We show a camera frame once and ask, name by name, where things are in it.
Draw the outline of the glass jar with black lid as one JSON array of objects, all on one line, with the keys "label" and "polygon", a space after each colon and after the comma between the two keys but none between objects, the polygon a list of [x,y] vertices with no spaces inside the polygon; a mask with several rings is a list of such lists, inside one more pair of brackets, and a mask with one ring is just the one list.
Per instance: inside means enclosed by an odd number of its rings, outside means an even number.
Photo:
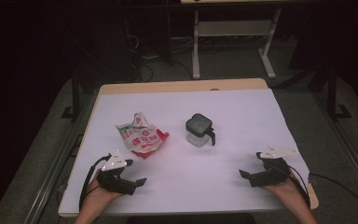
[{"label": "glass jar with black lid", "polygon": [[186,122],[187,141],[195,147],[203,147],[208,141],[215,145],[213,122],[197,113]]}]

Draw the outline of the aluminium floor rail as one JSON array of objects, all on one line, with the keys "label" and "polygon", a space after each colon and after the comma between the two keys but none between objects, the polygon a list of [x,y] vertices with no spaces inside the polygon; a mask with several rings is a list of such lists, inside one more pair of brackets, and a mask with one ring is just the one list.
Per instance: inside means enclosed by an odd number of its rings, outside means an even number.
[{"label": "aluminium floor rail", "polygon": [[351,166],[353,167],[355,173],[358,176],[358,154],[355,152],[355,147],[351,143],[349,137],[345,134],[344,130],[340,124],[335,121],[327,112],[327,109],[324,106],[324,99],[319,93],[313,93],[312,97],[314,98],[316,105],[319,106],[320,110],[324,114],[324,118],[329,123],[331,129],[335,133],[338,141],[342,145],[347,157],[350,161]]},{"label": "aluminium floor rail", "polygon": [[95,99],[93,94],[81,94],[76,103],[72,95],[64,95],[54,102],[23,161],[27,180],[23,186],[35,189],[23,224],[37,224],[42,217],[72,147],[85,130]]}]

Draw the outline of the white metal desk frame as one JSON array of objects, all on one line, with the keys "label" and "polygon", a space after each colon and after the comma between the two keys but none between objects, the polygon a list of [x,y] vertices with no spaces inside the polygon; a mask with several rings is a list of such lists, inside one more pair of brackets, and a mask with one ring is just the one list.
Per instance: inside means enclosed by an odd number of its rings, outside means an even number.
[{"label": "white metal desk frame", "polygon": [[199,38],[211,36],[264,36],[266,43],[258,50],[259,57],[268,78],[275,78],[275,72],[269,61],[269,48],[272,43],[282,10],[274,10],[270,20],[258,21],[200,21],[199,12],[194,13],[192,77],[200,79]]}]

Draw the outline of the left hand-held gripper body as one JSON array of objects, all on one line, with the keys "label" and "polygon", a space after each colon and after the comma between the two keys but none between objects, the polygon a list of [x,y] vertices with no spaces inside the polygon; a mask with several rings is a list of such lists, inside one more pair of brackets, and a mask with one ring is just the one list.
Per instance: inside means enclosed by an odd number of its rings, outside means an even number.
[{"label": "left hand-held gripper body", "polygon": [[112,154],[97,175],[100,187],[111,192],[132,195],[137,188],[135,182],[120,177],[126,167],[125,158],[119,151]]}]

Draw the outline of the black metal stand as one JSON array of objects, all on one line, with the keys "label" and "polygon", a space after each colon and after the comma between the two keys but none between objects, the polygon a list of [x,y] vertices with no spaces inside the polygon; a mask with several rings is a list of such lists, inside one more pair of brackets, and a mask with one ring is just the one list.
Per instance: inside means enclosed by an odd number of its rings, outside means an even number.
[{"label": "black metal stand", "polygon": [[345,105],[337,104],[337,74],[333,65],[328,70],[327,82],[327,112],[333,121],[351,119],[351,114]]},{"label": "black metal stand", "polygon": [[76,120],[80,111],[79,81],[77,72],[72,74],[72,105],[62,112],[62,119]]}]

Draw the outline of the person's dark clothing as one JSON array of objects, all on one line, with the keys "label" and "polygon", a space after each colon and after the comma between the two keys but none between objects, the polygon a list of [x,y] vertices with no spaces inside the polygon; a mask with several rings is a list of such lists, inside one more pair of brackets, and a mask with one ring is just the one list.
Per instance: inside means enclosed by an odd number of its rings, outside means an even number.
[{"label": "person's dark clothing", "polygon": [[256,224],[250,214],[129,217],[126,224]]}]

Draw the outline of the red and white plastic bag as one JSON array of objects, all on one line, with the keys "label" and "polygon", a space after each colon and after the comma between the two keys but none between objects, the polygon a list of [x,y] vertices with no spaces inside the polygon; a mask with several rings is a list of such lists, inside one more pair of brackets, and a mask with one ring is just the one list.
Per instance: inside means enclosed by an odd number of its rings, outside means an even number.
[{"label": "red and white plastic bag", "polygon": [[116,128],[126,148],[143,159],[158,150],[170,136],[149,124],[143,112],[136,113],[132,123],[117,125]]}]

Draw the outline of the person's left hand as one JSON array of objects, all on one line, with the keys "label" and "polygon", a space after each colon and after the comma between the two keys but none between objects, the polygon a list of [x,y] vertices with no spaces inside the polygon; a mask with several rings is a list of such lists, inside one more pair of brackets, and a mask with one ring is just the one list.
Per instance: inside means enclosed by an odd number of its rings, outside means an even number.
[{"label": "person's left hand", "polygon": [[95,175],[89,182],[80,211],[100,215],[110,203],[119,197],[121,197],[120,193],[101,188],[97,181],[97,175]]}]

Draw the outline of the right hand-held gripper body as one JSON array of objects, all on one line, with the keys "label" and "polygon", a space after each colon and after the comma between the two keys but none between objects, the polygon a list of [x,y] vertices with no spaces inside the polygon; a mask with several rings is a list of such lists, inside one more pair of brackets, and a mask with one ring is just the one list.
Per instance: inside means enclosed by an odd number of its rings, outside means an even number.
[{"label": "right hand-held gripper body", "polygon": [[298,150],[269,146],[267,151],[261,153],[261,161],[265,170],[260,173],[251,174],[249,182],[253,188],[276,185],[286,180],[290,175],[290,171],[284,157],[294,156],[298,153]]}]

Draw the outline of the person's right hand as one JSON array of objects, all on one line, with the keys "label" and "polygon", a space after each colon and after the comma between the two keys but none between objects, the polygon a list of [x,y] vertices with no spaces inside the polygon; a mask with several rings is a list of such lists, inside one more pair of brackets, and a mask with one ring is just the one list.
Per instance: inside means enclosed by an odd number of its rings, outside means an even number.
[{"label": "person's right hand", "polygon": [[303,205],[308,207],[307,201],[303,197],[303,194],[296,183],[296,177],[293,174],[290,174],[290,176],[282,183],[265,186],[263,189],[276,196],[286,208]]}]

